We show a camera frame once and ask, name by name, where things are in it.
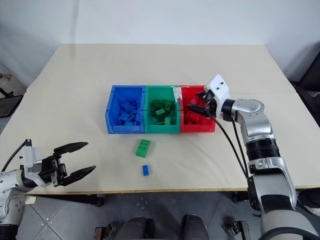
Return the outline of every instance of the black cable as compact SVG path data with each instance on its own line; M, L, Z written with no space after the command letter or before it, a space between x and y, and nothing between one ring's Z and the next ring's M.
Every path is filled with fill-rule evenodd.
M297 234L303 237L305 240L320 240L320 237L303 229L295 227L278 227L267 231L263 234L259 240L269 240L280 234Z
M241 146L241 143L240 143L240 140L239 140L238 131L237 131L237 128L236 128L236 123L235 123L235 120L233 120L233 119L232 119L232 125L233 125L233 130L234 130L236 141L238 142L238 145L239 145L239 148L240 148L242 161L243 161L243 165L244 165L244 168L245 168L245 175L246 175L246 178L248 178L249 177L249 173L248 173L248 166L247 166L246 158L245 158L244 151L242 150L242 146Z
M214 116L212 116L212 114L208 111L208 109L207 109L207 107L206 107L206 101L205 101L205 100L203 101L203 107L204 107L204 111L206 112L206 114L208 114L208 116L210 116L210 118L212 118L213 121L215 121L215 123L219 126L219 128L220 128L220 129L222 130L222 132L224 133L226 139L229 141L229 143L230 143L230 145L231 145L231 147L232 147L232 149L233 149L233 152L234 152L234 154L235 154L235 156L236 156L236 159L238 160L238 163L239 163L239 165L240 165L240 167L241 167L241 169L242 169L242 172L243 172L245 178L247 179L248 177L247 177L247 175L246 175L246 171L245 171L245 169L244 169L244 166L242 165L241 160L240 160L240 158L239 158L239 156L238 156L238 153L237 153L237 151L236 151L236 148L235 148L234 144L232 143L230 137L228 136L227 132L225 131L224 127L223 127L223 126L220 124L220 122L218 122L218 120L215 119Z
M24 142L14 151L14 153L12 153L12 155L9 157L9 159L6 161L5 165L3 166L1 172L4 172L4 171L7 169L9 163L11 162L11 160L12 160L12 159L15 157L15 155L22 149L22 147L23 147L24 145L26 145L26 141L24 141Z

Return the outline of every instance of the silver robot arm segment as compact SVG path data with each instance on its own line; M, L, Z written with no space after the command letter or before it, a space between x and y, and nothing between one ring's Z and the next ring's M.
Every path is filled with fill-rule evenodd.
M296 190L285 159L280 156L274 130L264 114L264 104L254 99L229 99L229 87L220 75L210 81L204 90L204 100L216 117L240 124L252 174L247 179L249 200L251 206L261 212L261 233L291 227L318 236L311 223L295 211ZM302 238L286 233L272 239Z

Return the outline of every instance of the green lego brick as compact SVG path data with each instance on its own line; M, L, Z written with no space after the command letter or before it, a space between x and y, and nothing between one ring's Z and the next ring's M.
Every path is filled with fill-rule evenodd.
M166 112L170 112L170 102L163 102L161 107Z
M170 111L170 116L176 116L177 115L177 111L175 111L175 110L171 110Z
M164 119L164 125L170 125L171 124L171 117L166 117Z
M151 142L148 140L141 139L136 149L135 155L138 157L145 158Z
M152 103L152 106L156 109L159 110L162 108L162 103L161 102L156 102L156 103Z
M155 117L158 121L162 122L162 120L166 117L166 112L164 109L159 109L155 111Z

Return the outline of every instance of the black chair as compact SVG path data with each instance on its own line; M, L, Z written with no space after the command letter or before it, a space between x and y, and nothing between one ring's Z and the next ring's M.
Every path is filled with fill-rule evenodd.
M291 82L320 127L320 52L298 82ZM318 92L312 96L308 91Z

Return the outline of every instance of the green bin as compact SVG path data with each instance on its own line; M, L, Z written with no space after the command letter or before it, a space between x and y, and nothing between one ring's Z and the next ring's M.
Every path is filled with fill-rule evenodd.
M178 86L145 87L143 109L145 133L180 133L178 90Z

